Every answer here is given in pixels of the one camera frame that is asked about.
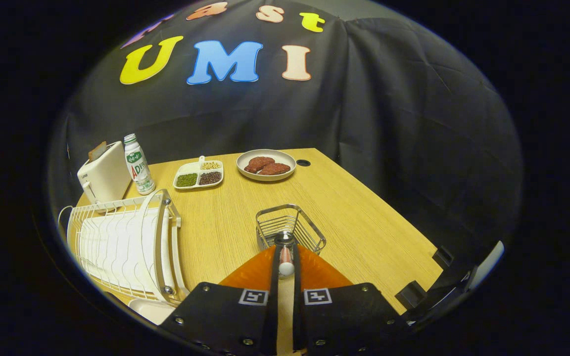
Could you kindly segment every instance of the blue letter m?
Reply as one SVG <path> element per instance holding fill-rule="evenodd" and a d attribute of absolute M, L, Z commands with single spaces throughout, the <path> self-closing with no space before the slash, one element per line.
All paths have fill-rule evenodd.
<path fill-rule="evenodd" d="M 235 65 L 235 72 L 230 76 L 231 81 L 255 82 L 258 80 L 258 75 L 255 72 L 256 55 L 263 48 L 262 44 L 248 41 L 242 42 L 229 55 L 219 41 L 201 41 L 195 43 L 194 47 L 199 52 L 197 52 L 195 70 L 192 76 L 186 80 L 186 83 L 208 83 L 212 79 L 208 74 L 208 65 L 212 67 L 219 81 L 223 81 Z"/>

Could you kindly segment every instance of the bottle label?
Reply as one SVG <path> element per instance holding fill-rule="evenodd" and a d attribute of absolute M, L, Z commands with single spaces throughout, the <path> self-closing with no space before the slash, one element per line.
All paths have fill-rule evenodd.
<path fill-rule="evenodd" d="M 154 185 L 151 179 L 151 172 L 149 166 L 146 164 L 146 159 L 140 151 L 135 151 L 127 155 L 127 162 L 129 162 L 129 172 L 131 179 L 136 182 L 136 188 L 139 192 L 148 191 Z"/>
<path fill-rule="evenodd" d="M 130 164 L 134 164 L 135 162 L 137 162 L 140 158 L 142 158 L 142 153 L 141 152 L 133 152 L 130 153 L 127 156 L 127 162 L 129 162 Z"/>

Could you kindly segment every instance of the plastic bottle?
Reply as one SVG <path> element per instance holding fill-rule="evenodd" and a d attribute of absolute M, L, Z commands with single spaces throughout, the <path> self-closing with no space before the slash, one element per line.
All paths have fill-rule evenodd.
<path fill-rule="evenodd" d="M 144 152 L 138 144 L 136 134 L 125 136 L 125 160 L 131 179 L 136 182 L 136 188 L 142 195 L 147 195 L 155 189 L 151 171 L 146 163 Z"/>

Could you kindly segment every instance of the orange gripper part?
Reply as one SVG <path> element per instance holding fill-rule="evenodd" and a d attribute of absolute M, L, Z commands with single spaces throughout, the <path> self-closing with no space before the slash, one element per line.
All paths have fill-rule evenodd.
<path fill-rule="evenodd" d="M 272 284 L 272 262 L 276 245 L 247 260 L 228 277 L 219 282 L 222 286 L 269 291 Z"/>
<path fill-rule="evenodd" d="M 305 246 L 297 246 L 301 268 L 301 289 L 337 288 L 353 285 L 329 262 L 324 261 L 321 257 L 305 248 Z"/>

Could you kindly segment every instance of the wooden table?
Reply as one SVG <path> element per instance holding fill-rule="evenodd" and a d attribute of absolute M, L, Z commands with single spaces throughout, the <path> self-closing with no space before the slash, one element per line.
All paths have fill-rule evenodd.
<path fill-rule="evenodd" d="M 179 251 L 184 282 L 219 283 L 259 252 L 256 213 L 293 203 L 301 207 L 327 239 L 321 257 L 354 284 L 371 282 L 399 314 L 406 310 L 394 297 L 409 282 L 428 290 L 441 267 L 432 259 L 436 247 L 368 187 L 314 148 L 284 149 L 296 167 L 287 179 L 257 182 L 236 167 L 239 154 L 208 156 L 224 164 L 224 180 L 215 187 L 178 190 L 177 169 L 197 159 L 150 165 L 157 187 L 168 190 L 182 217 Z M 125 198 L 140 196 L 134 184 Z M 89 205 L 85 194 L 78 206 Z M 293 278 L 279 282 L 279 355 L 291 353 Z M 129 297 L 118 296 L 128 303 Z"/>

